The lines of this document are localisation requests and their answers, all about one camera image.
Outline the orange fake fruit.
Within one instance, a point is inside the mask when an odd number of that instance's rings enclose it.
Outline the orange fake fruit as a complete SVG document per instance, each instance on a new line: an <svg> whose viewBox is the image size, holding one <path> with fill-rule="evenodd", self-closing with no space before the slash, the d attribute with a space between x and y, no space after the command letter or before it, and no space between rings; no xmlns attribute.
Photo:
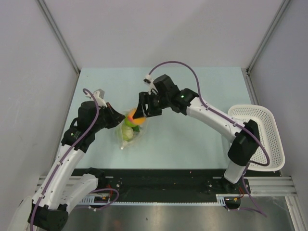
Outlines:
<svg viewBox="0 0 308 231"><path fill-rule="evenodd" d="M131 124L133 124L134 126L139 126L146 121L146 118L145 117L133 118L136 110L137 110L136 108L131 109L127 115L127 118Z"/></svg>

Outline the dark green fake pepper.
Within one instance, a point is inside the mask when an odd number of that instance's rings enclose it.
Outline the dark green fake pepper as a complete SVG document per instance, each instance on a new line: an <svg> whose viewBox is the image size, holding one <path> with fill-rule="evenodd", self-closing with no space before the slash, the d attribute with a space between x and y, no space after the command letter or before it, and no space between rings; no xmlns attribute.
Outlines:
<svg viewBox="0 0 308 231"><path fill-rule="evenodd" d="M134 132L140 132L141 127L140 126L135 126L135 127L132 127L132 129L133 129Z"/></svg>

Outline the clear polka dot zip bag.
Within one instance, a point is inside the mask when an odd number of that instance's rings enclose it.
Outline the clear polka dot zip bag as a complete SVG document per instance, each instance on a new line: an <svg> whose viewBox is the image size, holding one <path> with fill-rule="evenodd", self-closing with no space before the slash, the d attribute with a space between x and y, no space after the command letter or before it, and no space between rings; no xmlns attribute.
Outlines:
<svg viewBox="0 0 308 231"><path fill-rule="evenodd" d="M141 138L147 128L147 120L145 117L134 119L133 116L137 108L125 111L125 119L116 127L116 137L120 150L133 145Z"/></svg>

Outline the green fake apple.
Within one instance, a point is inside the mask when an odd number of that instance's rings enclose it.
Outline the green fake apple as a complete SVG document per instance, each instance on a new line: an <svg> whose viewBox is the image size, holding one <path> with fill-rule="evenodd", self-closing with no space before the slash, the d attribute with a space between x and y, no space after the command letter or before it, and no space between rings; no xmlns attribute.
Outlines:
<svg viewBox="0 0 308 231"><path fill-rule="evenodd" d="M127 118L125 119L125 125L126 126L128 126L128 127L131 127L131 128L133 128L133 127L136 127L136 125L135 124L133 124L130 120L128 120Z"/></svg>

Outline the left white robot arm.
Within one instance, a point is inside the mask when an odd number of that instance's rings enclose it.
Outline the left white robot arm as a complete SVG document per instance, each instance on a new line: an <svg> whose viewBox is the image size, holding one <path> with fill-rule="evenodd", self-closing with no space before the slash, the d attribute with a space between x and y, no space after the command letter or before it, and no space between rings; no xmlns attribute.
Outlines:
<svg viewBox="0 0 308 231"><path fill-rule="evenodd" d="M73 119L64 133L54 164L41 187L32 197L28 217L29 228L42 228L46 231L60 231L65 226L71 211L89 193L108 193L108 204L114 202L110 197L119 195L118 190L107 185L102 170L89 168L69 190L65 187L79 161L95 140L101 129L118 126L125 116L107 103L99 106L94 101L83 102L78 116Z"/></svg>

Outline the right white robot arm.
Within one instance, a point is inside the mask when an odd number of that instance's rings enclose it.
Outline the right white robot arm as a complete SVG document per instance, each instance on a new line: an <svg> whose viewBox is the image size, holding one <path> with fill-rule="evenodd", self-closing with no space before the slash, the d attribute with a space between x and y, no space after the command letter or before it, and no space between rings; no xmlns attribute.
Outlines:
<svg viewBox="0 0 308 231"><path fill-rule="evenodd" d="M210 126L231 144L230 160L223 175L222 188L233 193L239 188L239 180L251 157L260 146L258 125L254 120L243 122L206 103L200 94L185 88L180 90L168 75L144 82L150 89L139 93L138 107L133 119L160 116L163 109L197 119Z"/></svg>

